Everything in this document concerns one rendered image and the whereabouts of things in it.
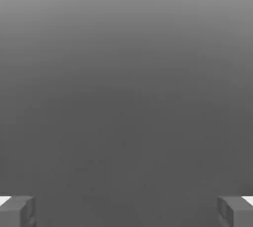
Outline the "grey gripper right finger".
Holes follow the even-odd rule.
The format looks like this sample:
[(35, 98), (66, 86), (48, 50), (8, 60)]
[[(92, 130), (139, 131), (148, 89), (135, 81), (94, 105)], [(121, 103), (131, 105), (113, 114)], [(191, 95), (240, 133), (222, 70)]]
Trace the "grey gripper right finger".
[(216, 206), (220, 227), (253, 227), (253, 196), (219, 196)]

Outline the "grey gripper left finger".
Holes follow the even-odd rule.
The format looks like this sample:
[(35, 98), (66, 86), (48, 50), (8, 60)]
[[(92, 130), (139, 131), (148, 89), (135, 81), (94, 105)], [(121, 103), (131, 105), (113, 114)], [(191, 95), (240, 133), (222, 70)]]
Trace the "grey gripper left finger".
[(0, 227), (37, 227), (36, 198), (0, 196)]

